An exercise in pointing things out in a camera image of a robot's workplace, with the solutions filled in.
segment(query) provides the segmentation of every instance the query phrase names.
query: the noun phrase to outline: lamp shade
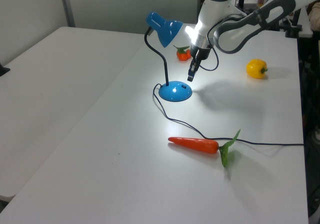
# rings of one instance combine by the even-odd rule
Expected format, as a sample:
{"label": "lamp shade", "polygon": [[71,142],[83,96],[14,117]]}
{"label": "lamp shade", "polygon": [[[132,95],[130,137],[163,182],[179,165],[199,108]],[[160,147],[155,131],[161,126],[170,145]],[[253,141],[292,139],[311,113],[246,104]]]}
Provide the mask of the lamp shade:
{"label": "lamp shade", "polygon": [[156,12],[149,13],[146,23],[158,33],[158,38],[164,48],[175,38],[183,25],[178,20],[165,20]]}

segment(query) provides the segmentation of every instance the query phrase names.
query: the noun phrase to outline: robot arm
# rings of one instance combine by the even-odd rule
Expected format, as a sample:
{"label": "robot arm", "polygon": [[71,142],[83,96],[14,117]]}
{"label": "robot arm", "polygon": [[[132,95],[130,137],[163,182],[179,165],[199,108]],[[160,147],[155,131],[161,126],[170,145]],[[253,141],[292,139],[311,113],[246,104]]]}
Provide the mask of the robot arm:
{"label": "robot arm", "polygon": [[238,21],[223,20],[212,30],[213,36],[209,35],[209,39],[220,51],[233,54],[259,32],[313,1],[315,0],[268,0],[261,8],[245,16],[243,12],[235,10],[229,0],[205,0],[194,29],[197,35],[193,34],[193,36],[196,38],[191,38],[193,60],[188,72],[188,81],[192,82],[201,61],[208,58],[210,47],[208,46],[207,33],[219,21],[232,14],[244,17]]}

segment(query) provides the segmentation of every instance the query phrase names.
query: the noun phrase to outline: toy carrot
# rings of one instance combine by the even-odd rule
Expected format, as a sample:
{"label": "toy carrot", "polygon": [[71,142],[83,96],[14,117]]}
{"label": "toy carrot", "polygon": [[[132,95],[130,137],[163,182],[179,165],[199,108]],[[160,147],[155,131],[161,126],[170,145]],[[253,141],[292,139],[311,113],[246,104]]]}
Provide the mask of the toy carrot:
{"label": "toy carrot", "polygon": [[228,142],[226,142],[223,146],[219,146],[218,142],[210,139],[198,139],[198,138],[184,138],[184,137],[169,137],[168,140],[177,145],[190,148],[196,151],[204,152],[204,153],[217,153],[220,151],[221,162],[223,167],[228,165],[228,150],[229,147],[235,143],[239,136],[240,130],[236,133],[234,138]]}
{"label": "toy carrot", "polygon": [[218,142],[209,139],[169,137],[168,140],[185,148],[190,148],[204,153],[217,153],[219,148]]}

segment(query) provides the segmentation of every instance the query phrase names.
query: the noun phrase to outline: blue desk lamp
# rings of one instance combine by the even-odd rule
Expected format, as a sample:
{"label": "blue desk lamp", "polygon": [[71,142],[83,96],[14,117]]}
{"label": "blue desk lamp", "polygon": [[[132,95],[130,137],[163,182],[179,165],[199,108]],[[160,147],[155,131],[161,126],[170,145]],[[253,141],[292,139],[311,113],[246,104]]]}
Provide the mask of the blue desk lamp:
{"label": "blue desk lamp", "polygon": [[169,102],[181,102],[188,99],[192,95],[191,87],[181,81],[169,81],[166,58],[147,41],[147,36],[153,29],[158,33],[159,41],[165,48],[178,34],[183,23],[177,20],[165,20],[156,12],[151,12],[146,17],[146,23],[149,25],[149,28],[144,35],[145,44],[162,57],[164,63],[165,84],[160,87],[159,96]]}

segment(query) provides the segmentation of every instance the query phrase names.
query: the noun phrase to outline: white wall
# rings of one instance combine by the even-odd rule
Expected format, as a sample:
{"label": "white wall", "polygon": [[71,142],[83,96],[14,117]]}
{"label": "white wall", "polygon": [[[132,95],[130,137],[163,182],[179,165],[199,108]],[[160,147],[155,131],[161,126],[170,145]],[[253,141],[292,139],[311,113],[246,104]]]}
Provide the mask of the white wall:
{"label": "white wall", "polygon": [[70,0],[77,28],[143,34],[149,12],[184,23],[197,22],[198,0]]}
{"label": "white wall", "polygon": [[7,64],[64,26],[62,0],[0,0],[0,63]]}

